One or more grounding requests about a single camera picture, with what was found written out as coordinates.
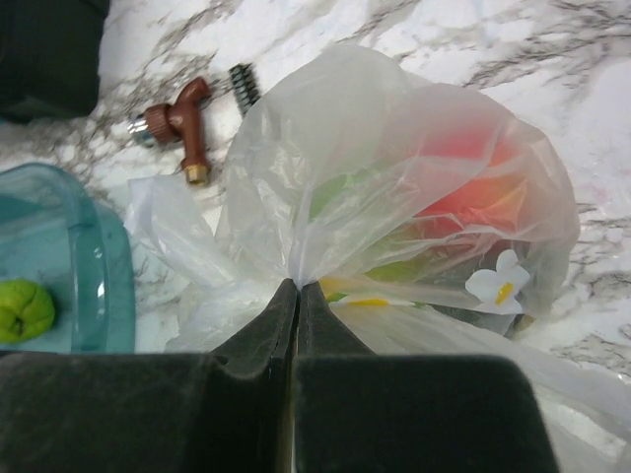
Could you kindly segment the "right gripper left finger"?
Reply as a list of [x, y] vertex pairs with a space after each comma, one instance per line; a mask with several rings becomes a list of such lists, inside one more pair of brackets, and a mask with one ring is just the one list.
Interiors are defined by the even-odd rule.
[[199, 353], [1, 356], [5, 472], [287, 472], [299, 293]]

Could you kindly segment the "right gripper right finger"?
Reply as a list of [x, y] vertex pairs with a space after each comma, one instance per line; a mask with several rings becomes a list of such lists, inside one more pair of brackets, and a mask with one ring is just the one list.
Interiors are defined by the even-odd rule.
[[555, 472], [533, 390], [486, 355], [380, 356], [301, 291], [293, 364], [300, 472]]

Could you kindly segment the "translucent white plastic bag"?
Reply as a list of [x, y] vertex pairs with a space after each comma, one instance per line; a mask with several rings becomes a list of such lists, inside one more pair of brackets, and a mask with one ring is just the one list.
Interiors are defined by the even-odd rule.
[[[459, 178], [423, 183], [436, 158], [419, 140], [461, 121], [514, 118], [527, 157], [528, 222], [514, 234], [470, 228], [439, 238], [415, 215]], [[474, 90], [429, 82], [358, 45], [334, 45], [246, 114], [228, 152], [216, 226], [171, 176], [134, 179], [124, 225], [186, 278], [193, 299], [167, 347], [217, 347], [277, 287], [321, 286], [325, 300], [380, 354], [491, 354], [532, 382], [564, 472], [630, 468], [630, 384], [505, 337], [519, 315], [551, 316], [580, 235], [574, 189], [546, 135]], [[512, 249], [529, 280], [523, 312], [475, 310], [465, 282]]]

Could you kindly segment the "white fake flower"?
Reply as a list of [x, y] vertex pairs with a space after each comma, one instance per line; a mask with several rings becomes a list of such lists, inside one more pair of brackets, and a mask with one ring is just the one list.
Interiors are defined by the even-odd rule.
[[480, 269], [465, 282], [465, 289], [479, 300], [475, 310], [480, 312], [517, 315], [523, 312], [517, 300], [529, 280], [529, 273], [520, 265], [512, 249], [501, 252], [496, 267]]

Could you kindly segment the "green fake fruit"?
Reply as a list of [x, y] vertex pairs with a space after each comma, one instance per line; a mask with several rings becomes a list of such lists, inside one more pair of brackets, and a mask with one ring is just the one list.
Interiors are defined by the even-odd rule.
[[51, 328], [55, 308], [41, 285], [14, 279], [1, 282], [1, 342], [22, 343]]

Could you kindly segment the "red fake fruit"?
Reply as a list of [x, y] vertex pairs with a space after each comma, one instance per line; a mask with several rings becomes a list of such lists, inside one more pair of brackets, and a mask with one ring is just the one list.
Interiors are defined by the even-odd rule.
[[436, 158], [423, 183], [458, 177], [453, 190], [415, 215], [423, 238], [447, 237], [470, 228], [514, 234], [528, 222], [528, 151], [514, 118], [452, 123], [419, 140], [419, 152]]

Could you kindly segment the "teal transparent plastic tray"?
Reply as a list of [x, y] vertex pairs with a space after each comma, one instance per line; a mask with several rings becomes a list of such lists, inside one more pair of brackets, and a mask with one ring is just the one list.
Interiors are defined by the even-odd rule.
[[131, 353], [134, 271], [119, 217], [62, 169], [27, 164], [1, 174], [1, 279], [43, 287], [50, 328], [4, 351]]

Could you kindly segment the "black screwdriver bit holder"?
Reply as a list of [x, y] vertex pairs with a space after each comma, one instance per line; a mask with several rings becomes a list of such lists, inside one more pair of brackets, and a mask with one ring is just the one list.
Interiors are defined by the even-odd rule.
[[242, 117], [260, 99], [260, 91], [252, 63], [240, 63], [229, 69], [233, 94]]

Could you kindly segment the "black plastic toolbox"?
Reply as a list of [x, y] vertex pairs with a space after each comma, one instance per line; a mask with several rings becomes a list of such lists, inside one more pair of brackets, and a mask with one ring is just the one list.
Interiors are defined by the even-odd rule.
[[100, 89], [100, 46], [108, 1], [1, 3], [1, 118], [89, 115]]

